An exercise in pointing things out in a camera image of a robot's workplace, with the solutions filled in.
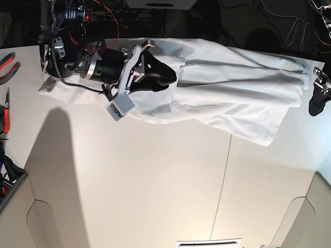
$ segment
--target robotic arm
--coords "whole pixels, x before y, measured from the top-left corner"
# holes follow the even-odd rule
[[[157,60],[148,50],[150,41],[134,49],[108,49],[102,33],[89,33],[86,25],[98,22],[101,27],[119,22],[114,13],[97,0],[50,0],[42,2],[40,35],[41,68],[51,79],[103,94],[110,101],[109,113],[118,120],[133,107],[129,94],[139,90],[161,91],[177,80],[176,73]],[[102,90],[67,83],[73,74],[100,82]]]

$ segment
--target red pliers handle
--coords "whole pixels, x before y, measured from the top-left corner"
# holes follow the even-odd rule
[[[7,64],[12,62],[15,58],[15,52],[12,52],[5,56],[1,61],[0,61],[0,70],[5,67]],[[18,71],[19,67],[21,66],[20,62],[16,62],[15,65],[10,69],[10,71],[7,72],[6,75],[0,76],[0,85],[3,85],[7,83]]]

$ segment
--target white table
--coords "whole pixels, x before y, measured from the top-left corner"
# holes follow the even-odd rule
[[[34,196],[52,205],[67,247],[169,248],[210,237],[268,244],[330,150],[331,104],[310,117],[311,92],[270,147],[232,136],[228,158],[231,135],[197,121],[115,122],[99,106],[40,96],[38,47],[0,57],[10,51],[22,66],[0,86],[0,102],[11,92],[6,153],[17,166],[27,162]]]

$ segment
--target wrinkled fabric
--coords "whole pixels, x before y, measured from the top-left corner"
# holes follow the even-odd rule
[[[144,40],[119,40],[116,46],[132,48]],[[136,105],[130,116],[142,121],[164,124],[196,119],[268,146],[289,108],[301,105],[309,87],[310,68],[292,58],[227,48],[202,39],[154,42],[156,47],[150,52],[170,66],[178,80],[160,92],[130,94]],[[67,81],[101,89],[99,82],[77,75]],[[71,104],[108,104],[105,96],[61,82],[41,87],[39,93]]]

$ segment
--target orange screwdriver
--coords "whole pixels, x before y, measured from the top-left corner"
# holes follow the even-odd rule
[[[10,128],[10,120],[9,120],[9,88],[6,94],[6,102],[5,102],[5,113],[4,113],[4,133],[8,133]]]

